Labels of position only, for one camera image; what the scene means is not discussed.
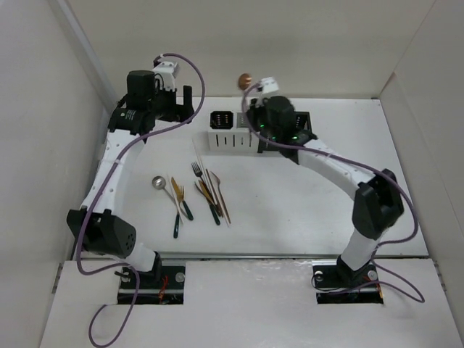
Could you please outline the copper spoon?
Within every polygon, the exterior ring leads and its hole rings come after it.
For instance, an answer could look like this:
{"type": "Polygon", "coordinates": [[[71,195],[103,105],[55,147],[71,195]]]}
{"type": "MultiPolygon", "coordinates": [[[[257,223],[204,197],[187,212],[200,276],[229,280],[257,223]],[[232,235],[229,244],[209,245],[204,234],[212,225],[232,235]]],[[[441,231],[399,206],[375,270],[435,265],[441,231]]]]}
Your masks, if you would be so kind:
{"type": "Polygon", "coordinates": [[[240,91],[246,91],[252,87],[259,88],[261,86],[261,82],[254,82],[253,77],[249,73],[242,73],[239,76],[237,85],[240,91]]]}

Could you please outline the silver spoon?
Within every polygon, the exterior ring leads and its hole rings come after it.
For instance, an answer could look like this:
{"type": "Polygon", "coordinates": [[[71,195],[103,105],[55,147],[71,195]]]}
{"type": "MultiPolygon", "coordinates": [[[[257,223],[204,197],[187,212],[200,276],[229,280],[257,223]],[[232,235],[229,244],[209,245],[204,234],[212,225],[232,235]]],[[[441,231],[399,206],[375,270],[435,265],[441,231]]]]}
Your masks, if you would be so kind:
{"type": "Polygon", "coordinates": [[[173,198],[172,194],[167,189],[167,181],[165,180],[164,177],[162,177],[160,175],[155,176],[152,179],[152,186],[158,191],[164,191],[167,194],[167,196],[170,198],[172,203],[175,205],[174,198],[173,198]]]}

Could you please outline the gold fork green handle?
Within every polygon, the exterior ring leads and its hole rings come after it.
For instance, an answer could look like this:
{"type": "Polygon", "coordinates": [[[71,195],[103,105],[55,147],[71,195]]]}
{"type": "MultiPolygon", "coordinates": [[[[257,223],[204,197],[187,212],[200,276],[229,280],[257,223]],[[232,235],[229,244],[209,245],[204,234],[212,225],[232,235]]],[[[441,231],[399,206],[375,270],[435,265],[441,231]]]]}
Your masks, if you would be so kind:
{"type": "Polygon", "coordinates": [[[175,200],[175,204],[177,206],[179,219],[180,219],[179,228],[178,228],[178,234],[179,234],[180,231],[181,231],[181,227],[184,225],[184,220],[185,219],[184,219],[183,210],[181,209],[181,204],[179,203],[179,201],[177,199],[177,194],[175,193],[175,190],[174,190],[174,187],[173,187],[172,183],[171,183],[171,189],[172,189],[173,197],[174,197],[174,200],[175,200]]]}

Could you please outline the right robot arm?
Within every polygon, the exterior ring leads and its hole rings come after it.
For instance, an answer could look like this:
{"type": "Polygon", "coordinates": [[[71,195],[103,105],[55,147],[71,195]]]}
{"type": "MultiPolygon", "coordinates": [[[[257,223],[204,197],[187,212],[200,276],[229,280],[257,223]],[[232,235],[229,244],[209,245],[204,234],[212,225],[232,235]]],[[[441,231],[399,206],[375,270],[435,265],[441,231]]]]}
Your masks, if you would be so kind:
{"type": "Polygon", "coordinates": [[[359,286],[384,232],[404,212],[394,186],[395,174],[387,169],[375,174],[337,160],[311,130],[297,125],[297,112],[285,96],[253,99],[246,117],[252,129],[277,147],[283,157],[321,175],[353,201],[354,231],[337,258],[336,277],[346,287],[359,286]]]}

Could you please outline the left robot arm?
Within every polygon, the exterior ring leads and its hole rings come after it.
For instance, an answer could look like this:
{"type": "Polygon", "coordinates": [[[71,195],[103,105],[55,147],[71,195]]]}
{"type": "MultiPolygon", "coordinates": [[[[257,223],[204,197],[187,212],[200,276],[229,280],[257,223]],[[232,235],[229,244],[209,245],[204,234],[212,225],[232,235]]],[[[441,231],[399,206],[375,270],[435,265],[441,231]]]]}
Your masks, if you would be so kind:
{"type": "Polygon", "coordinates": [[[133,166],[156,121],[181,123],[194,113],[190,86],[184,86],[183,103],[177,103],[176,77],[176,70],[167,67],[128,73],[127,93],[109,119],[91,189],[80,208],[67,214],[82,250],[131,265],[149,288],[162,279],[160,256],[137,240],[136,229],[120,214],[133,166]]]}

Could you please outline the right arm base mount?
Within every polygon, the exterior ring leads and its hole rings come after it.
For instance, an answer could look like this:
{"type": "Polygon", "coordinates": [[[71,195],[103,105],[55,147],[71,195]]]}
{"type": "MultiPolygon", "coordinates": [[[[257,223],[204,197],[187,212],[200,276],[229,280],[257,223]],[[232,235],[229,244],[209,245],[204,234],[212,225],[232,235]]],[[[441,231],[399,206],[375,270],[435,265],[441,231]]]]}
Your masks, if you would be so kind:
{"type": "Polygon", "coordinates": [[[312,287],[319,305],[354,305],[384,303],[376,267],[368,264],[358,275],[343,279],[335,264],[312,266],[312,287]]]}

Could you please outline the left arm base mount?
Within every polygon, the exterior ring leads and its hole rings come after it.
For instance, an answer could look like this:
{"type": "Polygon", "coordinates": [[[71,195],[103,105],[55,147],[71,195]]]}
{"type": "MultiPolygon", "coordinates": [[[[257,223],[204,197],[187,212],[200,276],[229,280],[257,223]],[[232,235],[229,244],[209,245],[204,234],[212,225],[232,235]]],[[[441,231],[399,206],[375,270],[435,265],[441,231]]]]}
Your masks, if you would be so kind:
{"type": "MultiPolygon", "coordinates": [[[[129,305],[136,289],[136,276],[124,267],[115,271],[120,278],[117,303],[129,305]]],[[[148,273],[140,273],[140,285],[135,301],[136,305],[182,305],[186,280],[186,264],[169,262],[162,266],[161,276],[157,279],[148,273]]]]}

